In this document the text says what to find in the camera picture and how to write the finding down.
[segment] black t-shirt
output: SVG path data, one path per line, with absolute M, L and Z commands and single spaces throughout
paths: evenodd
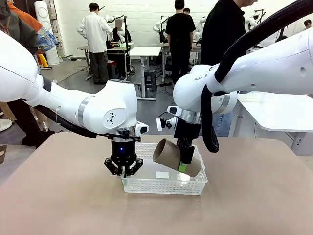
M 171 16 L 166 25 L 166 33 L 171 35 L 171 48 L 190 48 L 190 33 L 195 31 L 191 16 L 177 13 Z
M 220 63 L 228 48 L 245 33 L 244 12 L 233 0 L 219 0 L 204 25 L 201 64 Z

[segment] white lab coat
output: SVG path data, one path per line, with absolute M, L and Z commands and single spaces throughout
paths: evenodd
M 91 53 L 107 51 L 107 35 L 109 41 L 113 37 L 113 31 L 107 21 L 94 12 L 83 18 L 77 32 L 88 40 Z

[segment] green object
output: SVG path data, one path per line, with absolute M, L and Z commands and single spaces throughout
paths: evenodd
M 182 162 L 180 162 L 179 172 L 185 173 L 186 169 L 187 169 L 187 164 L 183 164 Z

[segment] white card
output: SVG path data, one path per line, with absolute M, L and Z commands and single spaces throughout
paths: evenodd
M 157 171 L 156 172 L 156 179 L 169 179 L 170 176 L 169 176 L 169 173 L 168 172 L 160 172 L 160 171 Z

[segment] plastic basket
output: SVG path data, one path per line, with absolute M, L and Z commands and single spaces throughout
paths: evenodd
M 194 157 L 201 161 L 202 168 L 200 173 L 192 178 L 153 162 L 156 147 L 157 144 L 151 143 L 136 144 L 136 154 L 143 159 L 143 166 L 133 176 L 125 178 L 124 174 L 122 175 L 124 191 L 126 193 L 201 195 L 208 180 L 198 148 L 194 145 Z

